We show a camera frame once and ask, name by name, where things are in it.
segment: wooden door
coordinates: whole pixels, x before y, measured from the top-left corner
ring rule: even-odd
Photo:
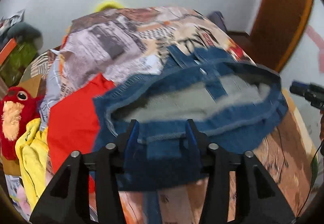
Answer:
[[[256,63],[280,71],[302,35],[313,0],[262,0],[248,52]]]

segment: metal screw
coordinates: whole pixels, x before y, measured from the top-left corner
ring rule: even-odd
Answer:
[[[245,151],[244,153],[247,157],[253,157],[254,153],[252,151]]]
[[[108,143],[106,144],[106,148],[111,150],[111,149],[114,149],[116,147],[116,145],[114,143]]]
[[[211,143],[208,145],[208,147],[209,147],[209,149],[216,150],[219,148],[219,145],[215,144],[215,143]]]
[[[206,75],[206,74],[207,74],[207,72],[206,72],[204,69],[200,68],[199,70],[200,70],[200,72],[201,72],[203,75]]]
[[[73,152],[71,153],[71,156],[72,156],[72,157],[77,157],[79,154],[80,154],[79,151],[73,151]]]

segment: denim garment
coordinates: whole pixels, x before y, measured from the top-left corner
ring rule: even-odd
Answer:
[[[137,144],[127,148],[120,190],[149,191],[203,177],[197,150],[185,138],[187,119],[211,142],[243,153],[258,147],[288,109],[279,75],[263,66],[236,62],[219,48],[196,48],[190,56],[168,47],[160,75],[136,74],[94,99],[99,150],[139,122]]]

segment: stuffed animal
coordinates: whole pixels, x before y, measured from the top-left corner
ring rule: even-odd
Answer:
[[[26,132],[26,125],[39,118],[37,102],[41,97],[32,98],[21,87],[11,87],[0,102],[0,140],[2,155],[7,160],[17,158],[15,144]]]

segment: yellow round object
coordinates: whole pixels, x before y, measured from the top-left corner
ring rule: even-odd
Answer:
[[[113,0],[103,1],[102,3],[96,6],[95,12],[99,12],[107,8],[124,8],[124,6]]]

